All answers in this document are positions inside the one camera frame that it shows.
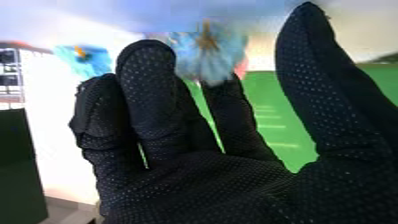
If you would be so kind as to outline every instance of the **blue object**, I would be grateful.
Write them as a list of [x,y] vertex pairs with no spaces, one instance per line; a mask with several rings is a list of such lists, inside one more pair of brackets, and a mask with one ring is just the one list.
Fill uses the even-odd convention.
[[112,59],[105,48],[87,45],[78,45],[78,47],[85,52],[85,58],[78,56],[74,46],[57,46],[53,54],[71,66],[73,73],[87,80],[112,72]]
[[170,33],[167,44],[177,55],[176,75],[215,86],[233,78],[233,69],[245,57],[247,36],[217,23],[209,23],[209,36],[217,49],[197,44],[202,32]]

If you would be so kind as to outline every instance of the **black textured fabric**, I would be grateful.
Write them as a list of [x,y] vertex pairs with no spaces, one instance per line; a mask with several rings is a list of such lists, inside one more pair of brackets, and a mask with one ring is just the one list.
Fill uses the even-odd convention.
[[[336,44],[320,8],[295,9],[277,40],[277,76],[320,154],[298,174],[256,132],[238,79],[204,86],[220,153],[174,61],[170,48],[140,41],[119,56],[117,81],[108,74],[80,87],[71,129],[105,223],[396,223],[396,107]],[[355,92],[378,99],[389,117]]]

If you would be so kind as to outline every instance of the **finger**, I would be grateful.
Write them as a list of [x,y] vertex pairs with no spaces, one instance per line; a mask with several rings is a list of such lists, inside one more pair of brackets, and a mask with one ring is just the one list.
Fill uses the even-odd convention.
[[129,128],[128,108],[115,75],[92,78],[78,87],[69,127],[83,158],[94,166],[103,208],[112,206],[117,190],[144,170],[137,140]]
[[188,145],[190,151],[217,151],[220,152],[220,147],[217,145],[215,134],[208,125],[208,121],[201,115],[195,101],[190,95],[188,87],[177,78],[177,92],[179,92],[179,102],[185,111],[185,122],[188,128]]
[[174,64],[174,52],[154,40],[133,43],[117,59],[117,77],[128,102],[131,127],[149,167],[188,152]]
[[225,153],[265,161],[279,160],[257,133],[252,106],[236,75],[220,86],[202,84],[202,93]]
[[318,153],[366,160],[385,158],[396,149],[396,107],[355,67],[325,13],[311,3],[295,9],[284,24],[275,59],[282,90]]

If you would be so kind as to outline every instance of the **gloved hand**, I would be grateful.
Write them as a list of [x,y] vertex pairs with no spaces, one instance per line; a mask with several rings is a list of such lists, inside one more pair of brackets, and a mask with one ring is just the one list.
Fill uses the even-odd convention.
[[336,44],[320,8],[296,8],[277,41],[277,76],[320,154],[298,174],[256,131],[236,76],[202,85],[220,153],[174,64],[167,45],[140,41],[115,75],[78,88],[71,129],[105,223],[394,223],[398,111]]

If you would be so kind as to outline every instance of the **light blue object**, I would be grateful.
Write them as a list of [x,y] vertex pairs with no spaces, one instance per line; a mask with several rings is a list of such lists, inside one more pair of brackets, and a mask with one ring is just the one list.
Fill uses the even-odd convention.
[[229,26],[217,23],[209,23],[209,36],[218,49],[199,47],[201,36],[201,31],[174,32],[169,34],[167,44],[177,56],[176,75],[215,86],[233,78],[234,66],[245,57],[247,36]]
[[71,66],[73,73],[87,80],[112,72],[112,59],[105,48],[87,45],[78,45],[78,47],[85,52],[85,59],[76,54],[74,46],[57,46],[53,54]]

